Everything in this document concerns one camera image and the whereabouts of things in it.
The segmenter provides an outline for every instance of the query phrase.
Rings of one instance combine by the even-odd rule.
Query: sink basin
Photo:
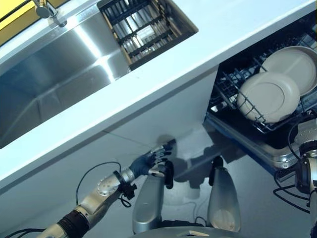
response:
[[[198,31],[171,0],[102,0],[65,18],[0,57],[0,148]]]
[[[89,13],[72,29],[52,30],[1,64],[1,148],[128,73],[100,11]]]

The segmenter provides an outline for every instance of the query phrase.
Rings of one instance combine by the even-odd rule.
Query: plate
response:
[[[237,105],[250,120],[275,123],[291,115],[299,100],[299,88],[289,76],[264,72],[252,76],[241,86]]]
[[[317,53],[302,46],[286,47],[269,56],[262,66],[271,72],[284,73],[297,84],[304,96],[317,86]]]

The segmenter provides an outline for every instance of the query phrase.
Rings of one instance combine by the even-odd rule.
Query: floor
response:
[[[212,128],[205,126],[205,129],[196,128],[177,142],[176,158],[173,159],[175,183],[172,190],[164,191],[162,218],[190,222],[197,216],[206,218],[211,192],[207,178],[210,164],[216,155],[221,154],[226,161],[224,166],[229,170],[237,190],[242,236],[309,238],[311,229],[309,215],[285,204],[273,195],[272,191],[276,185],[272,175]],[[137,179],[137,186],[141,187],[144,180],[145,178]],[[60,219],[73,207],[74,201],[71,200],[5,234],[0,234],[0,237],[25,227],[45,227]],[[113,204],[106,216],[85,237],[132,236],[132,211],[133,207],[124,208],[119,202]]]

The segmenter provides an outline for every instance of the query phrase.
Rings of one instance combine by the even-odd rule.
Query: drying rack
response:
[[[249,50],[247,54],[249,56],[249,63],[247,66],[240,68],[225,67],[225,69],[221,69],[220,65],[209,102],[209,111],[216,113],[227,107],[233,110],[238,110],[243,105],[237,104],[237,97],[240,94],[244,98],[244,103],[247,103],[248,108],[250,108],[250,110],[246,114],[244,114],[244,116],[247,116],[251,111],[254,111],[255,114],[258,115],[258,117],[255,118],[255,121],[248,121],[256,129],[264,134],[274,131],[282,127],[286,123],[299,120],[304,114],[309,114],[310,110],[317,106],[317,88],[315,88],[308,95],[301,97],[299,105],[292,115],[277,123],[266,123],[263,114],[261,114],[257,110],[257,107],[248,99],[248,97],[246,97],[240,91],[240,87],[242,86],[242,84],[250,77],[258,73],[265,59],[274,52],[288,46],[305,46],[316,51],[316,33],[312,30],[311,26],[305,25],[305,21],[302,21],[299,24],[301,30],[297,32],[297,35],[295,36],[291,34],[291,36],[282,39],[280,42],[274,42],[269,47],[264,47],[264,45],[267,44],[267,42],[265,41],[264,44],[263,42],[262,44],[260,43],[258,47],[254,45],[253,49],[257,50],[254,50],[254,54],[252,50]]]
[[[197,31],[169,0],[112,0],[100,7],[132,70]]]

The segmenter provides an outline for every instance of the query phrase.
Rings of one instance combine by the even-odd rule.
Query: countertop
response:
[[[199,32],[0,150],[0,194],[26,174],[316,8],[315,0],[174,0]],[[62,12],[85,0],[70,1]],[[0,48],[0,63],[47,27]]]

